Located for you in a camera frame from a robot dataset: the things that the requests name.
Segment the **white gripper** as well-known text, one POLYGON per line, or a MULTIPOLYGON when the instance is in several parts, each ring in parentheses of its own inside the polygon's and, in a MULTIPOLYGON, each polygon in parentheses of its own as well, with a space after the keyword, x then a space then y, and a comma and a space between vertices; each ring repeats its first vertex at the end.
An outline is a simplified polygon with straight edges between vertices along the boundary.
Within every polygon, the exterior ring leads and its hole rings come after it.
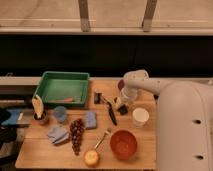
POLYGON ((124 87, 120 94, 114 98, 114 104, 116 109, 120 109, 123 105, 130 105, 133 103, 138 95, 138 91, 133 88, 124 87))

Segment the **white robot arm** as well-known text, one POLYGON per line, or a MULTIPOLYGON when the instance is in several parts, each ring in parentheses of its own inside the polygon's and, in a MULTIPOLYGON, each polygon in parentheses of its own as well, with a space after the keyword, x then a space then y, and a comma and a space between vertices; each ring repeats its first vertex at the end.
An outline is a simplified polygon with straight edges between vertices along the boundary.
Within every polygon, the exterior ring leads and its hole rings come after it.
POLYGON ((193 79, 151 78, 147 71, 123 76, 122 102, 132 102, 143 89, 158 97, 157 171, 213 171, 213 85, 193 79))

